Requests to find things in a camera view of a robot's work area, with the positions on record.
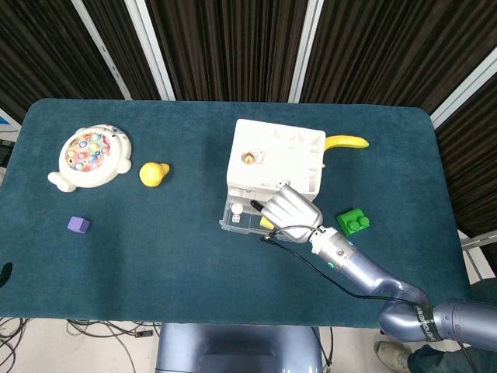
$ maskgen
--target yellow banana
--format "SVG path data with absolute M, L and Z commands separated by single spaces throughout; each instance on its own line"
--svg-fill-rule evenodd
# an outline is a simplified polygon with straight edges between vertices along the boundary
M 357 136 L 347 136 L 339 134 L 328 136 L 325 141 L 325 151 L 331 148 L 367 148 L 370 143 Z

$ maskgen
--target person's shoe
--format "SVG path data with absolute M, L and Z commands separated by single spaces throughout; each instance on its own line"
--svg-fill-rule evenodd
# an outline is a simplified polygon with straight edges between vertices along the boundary
M 376 352 L 378 359 L 392 371 L 410 373 L 407 358 L 411 354 L 411 350 L 407 347 L 394 342 L 376 342 L 374 352 Z

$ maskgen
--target floor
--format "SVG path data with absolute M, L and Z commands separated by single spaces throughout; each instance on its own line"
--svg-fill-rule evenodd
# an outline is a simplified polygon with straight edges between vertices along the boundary
M 15 140 L 17 134 L 8 134 L 9 140 Z M 483 277 L 494 277 L 479 248 L 472 249 L 471 255 L 477 262 L 478 269 Z M 470 282 L 478 280 L 464 254 L 467 263 Z M 120 322 L 119 325 L 130 329 L 133 324 Z M 11 372 L 71 372 L 71 373 L 126 373 L 133 372 L 130 360 L 123 346 L 115 338 L 99 339 L 88 336 L 72 336 L 67 331 L 67 322 L 60 319 L 33 319 L 26 325 L 26 333 L 16 351 L 16 364 Z M 94 333 L 105 333 L 105 326 L 92 326 Z M 329 328 L 320 329 L 321 339 L 326 351 L 330 346 Z M 333 328 L 335 348 L 333 354 L 332 371 L 335 373 L 380 373 L 389 372 L 376 358 L 373 350 L 374 342 L 388 340 L 378 329 Z M 152 373 L 155 368 L 158 338 L 134 338 L 122 336 L 121 340 L 130 351 L 137 373 Z M 409 343 L 415 350 L 424 343 Z M 453 341 L 431 343 L 439 350 L 456 350 L 457 344 Z M 0 348 L 0 361 L 7 356 L 8 351 Z M 0 371 L 6 371 L 5 365 Z

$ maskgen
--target small yellow object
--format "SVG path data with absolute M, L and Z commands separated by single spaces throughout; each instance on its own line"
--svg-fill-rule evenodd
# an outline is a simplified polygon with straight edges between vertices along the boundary
M 145 163 L 140 169 L 140 180 L 147 187 L 156 187 L 170 169 L 167 163 Z
M 325 140 L 325 151 L 331 148 L 367 148 L 368 146 L 370 143 L 365 139 L 345 134 L 328 136 Z
M 264 228 L 271 229 L 271 230 L 274 229 L 274 225 L 271 223 L 271 221 L 267 220 L 265 217 L 261 218 L 261 221 L 259 222 L 259 225 L 261 225 Z

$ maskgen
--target jeans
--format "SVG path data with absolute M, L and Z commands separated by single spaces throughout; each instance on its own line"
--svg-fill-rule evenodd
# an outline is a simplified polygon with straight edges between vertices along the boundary
M 497 353 L 477 347 L 467 347 L 466 351 L 478 373 L 497 373 Z M 411 373 L 467 373 L 472 372 L 463 351 L 442 352 L 428 345 L 409 355 L 408 366 Z

